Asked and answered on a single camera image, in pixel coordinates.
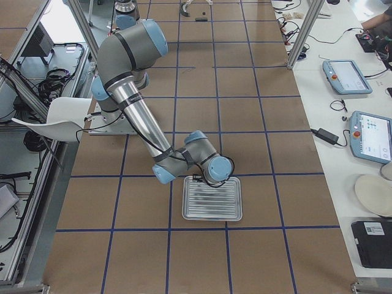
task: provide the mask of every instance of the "power adapter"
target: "power adapter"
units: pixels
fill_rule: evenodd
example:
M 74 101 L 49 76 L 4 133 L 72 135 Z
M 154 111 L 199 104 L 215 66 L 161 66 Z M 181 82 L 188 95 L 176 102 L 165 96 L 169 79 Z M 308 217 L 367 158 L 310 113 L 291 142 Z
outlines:
M 315 134 L 317 138 L 320 138 L 321 140 L 326 141 L 331 145 L 335 145 L 339 139 L 337 135 L 334 135 L 325 129 L 321 129 L 321 128 L 319 128 L 318 130 L 311 129 L 311 131 L 313 134 Z

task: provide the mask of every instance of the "white plastic seat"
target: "white plastic seat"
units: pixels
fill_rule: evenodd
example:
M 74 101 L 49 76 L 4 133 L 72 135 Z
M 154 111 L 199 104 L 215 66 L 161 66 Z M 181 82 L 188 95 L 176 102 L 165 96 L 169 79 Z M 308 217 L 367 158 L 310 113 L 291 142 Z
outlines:
M 59 97 L 49 107 L 46 124 L 31 124 L 16 118 L 12 121 L 29 127 L 37 134 L 57 141 L 73 142 L 80 140 L 91 99 Z

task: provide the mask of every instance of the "light blue cap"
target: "light blue cap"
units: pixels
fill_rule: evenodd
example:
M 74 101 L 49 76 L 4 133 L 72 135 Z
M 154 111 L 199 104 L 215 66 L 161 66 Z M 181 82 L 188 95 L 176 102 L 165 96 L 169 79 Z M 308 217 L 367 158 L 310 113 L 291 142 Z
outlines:
M 161 167 L 160 165 L 154 165 L 153 166 L 153 172 L 157 179 L 162 183 L 162 184 L 167 184 L 171 181 L 173 181 L 176 177 L 173 176 L 171 173 L 169 173 L 166 169 Z
M 208 139 L 208 137 L 202 131 L 196 130 L 190 133 L 189 136 L 185 138 L 184 142 L 185 144 L 188 144 L 198 139 Z
M 109 98 L 105 88 L 100 80 L 100 77 L 96 77 L 91 83 L 91 92 L 94 98 L 98 101 L 104 101 Z
M 146 32 L 157 48 L 159 54 L 161 56 L 165 56 L 169 49 L 167 47 L 167 42 L 165 36 L 160 29 L 159 25 L 155 22 L 155 20 L 146 20 L 143 21 L 143 26 L 145 26 Z
M 136 20 L 130 15 L 120 14 L 117 15 L 116 17 L 116 25 L 120 30 L 130 28 L 135 24 L 136 24 Z
M 232 172 L 232 163 L 223 156 L 216 156 L 208 164 L 208 173 L 217 182 L 224 181 Z

